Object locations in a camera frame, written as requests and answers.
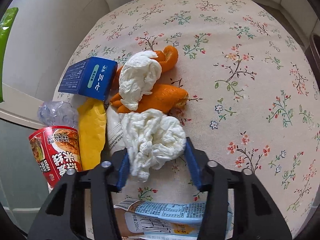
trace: tablecloth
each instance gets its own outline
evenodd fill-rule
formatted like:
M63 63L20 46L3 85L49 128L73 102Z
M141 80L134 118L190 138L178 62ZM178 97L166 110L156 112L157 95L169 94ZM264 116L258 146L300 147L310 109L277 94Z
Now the tablecloth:
M210 159L251 169L295 236L320 181L319 89L302 49L251 0L133 0L97 22L68 66L91 56L122 66L136 52L167 45L179 60L158 83L189 93L186 107L169 114ZM59 93L59 85L54 100L83 101ZM193 186L182 156L151 170L146 183L129 181L113 201L126 197L190 203L206 195Z

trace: green bag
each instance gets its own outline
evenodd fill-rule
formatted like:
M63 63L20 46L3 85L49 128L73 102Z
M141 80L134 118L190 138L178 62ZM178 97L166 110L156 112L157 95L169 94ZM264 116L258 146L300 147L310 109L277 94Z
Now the green bag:
M3 59L4 59L4 52L5 47L7 45L7 41L9 38L9 33L13 24L13 21L17 15L18 8L10 8L7 9L4 13L1 21L0 21L0 103L3 102L2 96L2 68L3 68Z

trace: yellow wrapper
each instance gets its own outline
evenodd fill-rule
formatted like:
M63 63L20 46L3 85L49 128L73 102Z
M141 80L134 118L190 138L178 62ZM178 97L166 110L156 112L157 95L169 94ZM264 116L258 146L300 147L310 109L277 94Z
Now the yellow wrapper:
M100 153L106 141L107 115L103 102L94 98L88 98L78 112L80 157L86 171L100 163Z

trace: red cup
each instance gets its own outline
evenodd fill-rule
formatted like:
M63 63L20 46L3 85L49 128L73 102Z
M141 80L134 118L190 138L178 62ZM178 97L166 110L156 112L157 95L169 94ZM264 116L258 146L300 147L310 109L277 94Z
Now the red cup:
M67 169L82 171L78 131L68 126L42 128L29 136L33 155L54 187Z

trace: round table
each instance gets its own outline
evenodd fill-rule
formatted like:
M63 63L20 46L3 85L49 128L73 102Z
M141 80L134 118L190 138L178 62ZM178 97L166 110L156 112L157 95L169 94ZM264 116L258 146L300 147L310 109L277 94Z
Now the round table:
M189 93L186 107L170 115L210 159L252 169L295 236L319 186L319 89L302 49L251 0L134 0L101 18L68 66L91 56L122 66L136 52L167 45L179 60L157 82ZM84 101L59 93L59 85L54 100ZM113 201L126 197L190 203L206 194L193 186L182 156L151 169L146 183L129 181Z

